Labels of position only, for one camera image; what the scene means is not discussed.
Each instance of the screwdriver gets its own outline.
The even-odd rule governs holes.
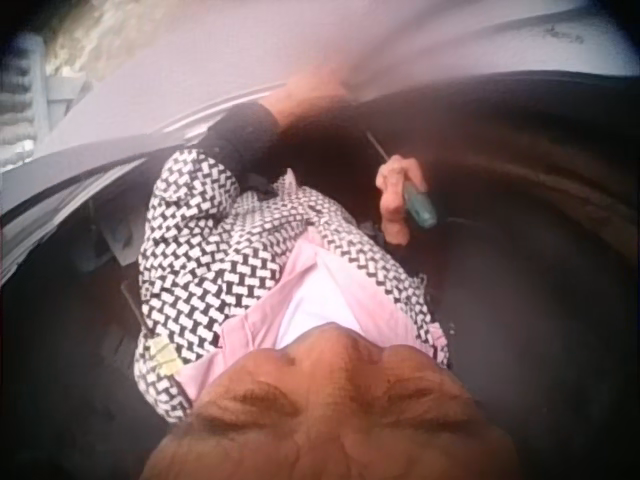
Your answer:
[[[387,152],[384,151],[371,132],[367,131],[366,133],[371,144],[382,156],[384,161],[388,162],[389,155],[387,155]],[[424,229],[428,229],[438,223],[436,210],[433,208],[433,204],[426,193],[420,192],[410,181],[404,182],[402,193],[406,209],[418,225]]]

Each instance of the black and white jacket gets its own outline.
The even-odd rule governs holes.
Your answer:
[[[373,279],[411,319],[419,340],[434,346],[423,282],[410,278],[340,205],[299,187],[291,171],[273,185],[272,198],[241,191],[239,181],[276,135],[267,109],[235,107],[194,148],[175,153],[155,185],[139,257],[148,328],[138,340],[134,376],[170,422],[182,419],[190,404],[179,384],[160,372],[150,340],[168,338],[184,364],[221,348],[221,325],[276,285],[294,244],[311,225],[331,252]],[[445,367],[446,348],[434,351]]]

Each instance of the tag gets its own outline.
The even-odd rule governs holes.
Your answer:
[[[151,357],[163,375],[174,375],[184,366],[175,346],[164,335],[149,340],[149,346]]]

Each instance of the green handle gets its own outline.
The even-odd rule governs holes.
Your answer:
[[[422,228],[431,228],[438,223],[436,210],[427,194],[418,191],[409,182],[404,184],[404,201],[407,210]]]

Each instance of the woman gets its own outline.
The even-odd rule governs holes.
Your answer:
[[[165,165],[140,254],[148,329],[134,370],[158,413],[186,420],[144,478],[515,471],[509,440],[445,370],[422,282],[291,171],[266,188],[251,175],[278,131],[344,98],[329,73],[298,77]],[[392,245],[409,240],[405,181],[426,189],[398,156],[376,179]]]

